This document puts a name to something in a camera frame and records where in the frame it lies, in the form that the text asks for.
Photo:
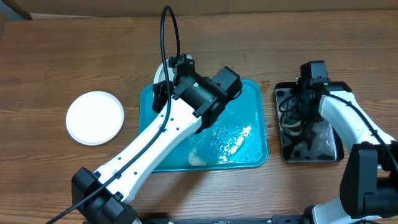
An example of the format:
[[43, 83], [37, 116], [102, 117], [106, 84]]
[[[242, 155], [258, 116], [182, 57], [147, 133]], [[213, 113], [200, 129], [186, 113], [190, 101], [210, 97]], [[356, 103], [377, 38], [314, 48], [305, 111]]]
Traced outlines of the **yellow green sponge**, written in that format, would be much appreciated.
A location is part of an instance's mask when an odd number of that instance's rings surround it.
[[301, 125], [301, 120], [292, 119], [292, 118], [289, 118], [287, 116], [284, 116], [282, 118], [282, 121], [281, 121], [280, 125], [283, 128], [296, 128], [296, 127], [299, 127]]

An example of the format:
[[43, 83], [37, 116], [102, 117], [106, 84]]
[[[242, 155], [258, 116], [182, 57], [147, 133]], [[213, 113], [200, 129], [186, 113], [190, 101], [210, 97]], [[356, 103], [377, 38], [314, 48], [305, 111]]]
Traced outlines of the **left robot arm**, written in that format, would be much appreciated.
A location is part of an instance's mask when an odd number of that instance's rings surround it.
[[165, 67], [168, 77], [160, 68], [154, 79], [153, 122], [94, 172], [82, 167], [72, 177], [72, 203], [88, 223], [139, 223], [130, 203], [146, 178], [181, 141], [211, 127], [243, 87], [229, 67], [213, 78], [197, 74], [186, 54]]

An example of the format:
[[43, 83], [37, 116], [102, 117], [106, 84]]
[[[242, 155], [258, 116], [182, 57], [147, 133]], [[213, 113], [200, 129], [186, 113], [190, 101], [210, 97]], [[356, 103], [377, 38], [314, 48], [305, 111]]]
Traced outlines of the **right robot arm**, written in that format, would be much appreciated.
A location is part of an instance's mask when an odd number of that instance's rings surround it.
[[349, 150], [337, 198], [309, 207], [310, 223], [375, 223], [397, 215], [397, 141], [361, 109], [345, 82], [328, 78], [323, 61], [300, 66], [296, 110], [329, 122]]

